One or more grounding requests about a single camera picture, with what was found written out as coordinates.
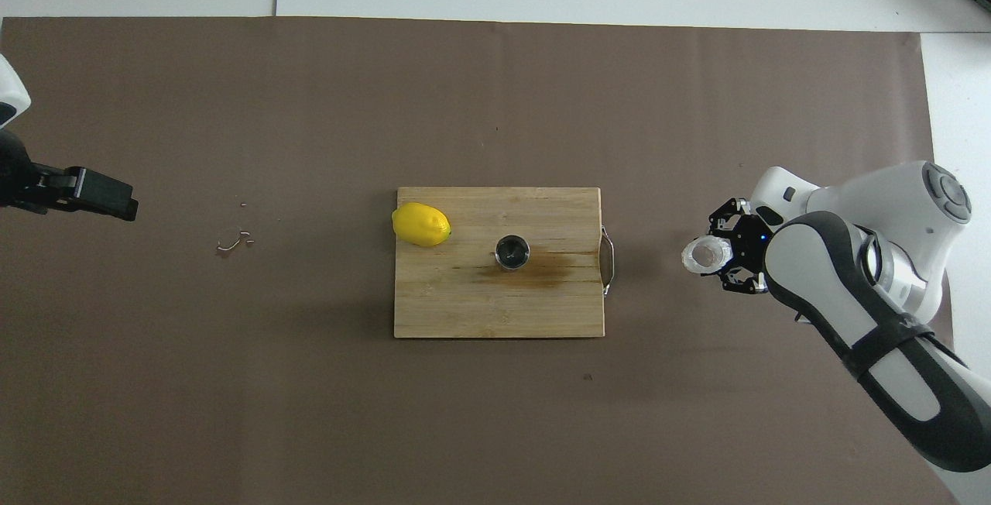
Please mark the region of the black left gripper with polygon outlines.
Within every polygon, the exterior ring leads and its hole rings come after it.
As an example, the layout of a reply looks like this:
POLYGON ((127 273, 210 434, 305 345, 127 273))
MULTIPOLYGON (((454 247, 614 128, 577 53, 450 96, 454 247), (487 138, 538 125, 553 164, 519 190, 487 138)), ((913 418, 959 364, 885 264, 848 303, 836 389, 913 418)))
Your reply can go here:
POLYGON ((35 211, 88 211, 134 222, 139 203, 133 187, 89 167, 34 167, 22 141, 1 130, 1 206, 35 211), (31 202, 22 192, 31 187, 31 202))

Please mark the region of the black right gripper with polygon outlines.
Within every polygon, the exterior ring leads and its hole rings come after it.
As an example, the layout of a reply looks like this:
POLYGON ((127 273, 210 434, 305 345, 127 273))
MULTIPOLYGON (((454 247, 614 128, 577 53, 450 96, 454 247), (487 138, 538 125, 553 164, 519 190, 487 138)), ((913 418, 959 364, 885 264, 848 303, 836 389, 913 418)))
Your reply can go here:
POLYGON ((734 258, 716 272, 725 292, 768 292, 764 258, 772 237, 770 226, 753 213, 746 198, 730 198, 708 216, 708 235, 730 238, 734 258))

